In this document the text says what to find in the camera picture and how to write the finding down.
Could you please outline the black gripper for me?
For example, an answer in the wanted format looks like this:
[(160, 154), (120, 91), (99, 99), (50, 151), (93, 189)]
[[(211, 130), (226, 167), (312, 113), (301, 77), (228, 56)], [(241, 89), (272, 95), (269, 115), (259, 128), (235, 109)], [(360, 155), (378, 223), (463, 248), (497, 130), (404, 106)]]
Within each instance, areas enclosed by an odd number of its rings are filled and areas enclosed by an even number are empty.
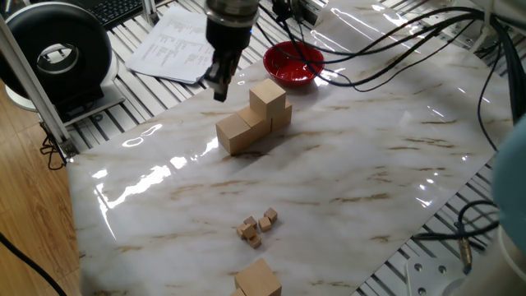
[(214, 48), (214, 53), (213, 63), (206, 70), (204, 78), (214, 90), (214, 100), (224, 102), (242, 51), (249, 45), (251, 27), (230, 27), (208, 19), (206, 38)]

